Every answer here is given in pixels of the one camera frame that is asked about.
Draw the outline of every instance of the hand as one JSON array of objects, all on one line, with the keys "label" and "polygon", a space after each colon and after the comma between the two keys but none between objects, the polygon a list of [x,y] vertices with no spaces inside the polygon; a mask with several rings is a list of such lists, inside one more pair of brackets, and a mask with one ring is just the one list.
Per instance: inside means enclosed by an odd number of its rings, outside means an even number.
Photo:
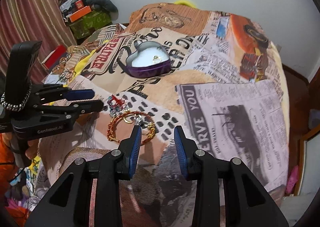
[{"label": "hand", "polygon": [[[12,133],[2,133],[2,139],[3,142],[10,147],[10,140],[12,138]],[[33,159],[36,157],[37,155],[37,151],[38,151],[38,143],[39,143],[39,139],[37,140],[30,140],[28,141],[28,145],[30,148],[28,148],[26,150],[26,156],[29,159]]]}]

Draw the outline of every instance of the pink shoe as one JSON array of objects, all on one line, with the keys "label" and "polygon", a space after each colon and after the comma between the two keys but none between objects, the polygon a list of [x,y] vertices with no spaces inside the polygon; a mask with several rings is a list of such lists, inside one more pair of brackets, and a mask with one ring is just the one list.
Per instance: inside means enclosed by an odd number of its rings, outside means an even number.
[{"label": "pink shoe", "polygon": [[295,184],[298,182],[298,172],[299,172],[299,166],[295,166],[292,169],[290,177],[287,182],[287,187],[285,189],[286,194],[292,193]]}]

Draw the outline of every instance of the patterned fabric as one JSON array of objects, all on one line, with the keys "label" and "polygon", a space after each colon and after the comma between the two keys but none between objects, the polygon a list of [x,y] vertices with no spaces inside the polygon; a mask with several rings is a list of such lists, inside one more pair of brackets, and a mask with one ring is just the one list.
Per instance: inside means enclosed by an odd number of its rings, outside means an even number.
[{"label": "patterned fabric", "polygon": [[[76,41],[63,22],[60,0],[0,1],[0,71],[6,73],[9,54],[16,43],[42,40],[39,60],[42,61],[58,45],[70,46]],[[46,70],[36,62],[31,79],[40,83]]]}]

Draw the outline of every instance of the green storage box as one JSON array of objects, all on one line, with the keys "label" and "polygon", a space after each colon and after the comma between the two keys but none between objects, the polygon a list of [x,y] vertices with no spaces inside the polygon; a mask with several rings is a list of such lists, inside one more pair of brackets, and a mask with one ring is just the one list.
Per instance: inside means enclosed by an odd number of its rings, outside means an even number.
[{"label": "green storage box", "polygon": [[81,39],[93,34],[94,31],[111,23],[110,15],[103,11],[92,10],[68,26],[76,39]]}]

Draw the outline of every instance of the orange box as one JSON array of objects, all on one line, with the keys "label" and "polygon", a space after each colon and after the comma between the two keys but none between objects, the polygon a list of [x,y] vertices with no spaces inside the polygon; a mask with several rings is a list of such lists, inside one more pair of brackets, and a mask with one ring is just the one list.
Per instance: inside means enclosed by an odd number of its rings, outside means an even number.
[{"label": "orange box", "polygon": [[86,14],[88,14],[88,13],[90,13],[90,12],[91,12],[90,6],[86,6],[86,7],[82,8],[82,9],[78,10],[77,12],[74,12],[74,13],[69,17],[69,19],[70,19],[71,22],[74,22],[74,21],[76,21],[77,19],[83,17],[84,15],[86,15]]}]

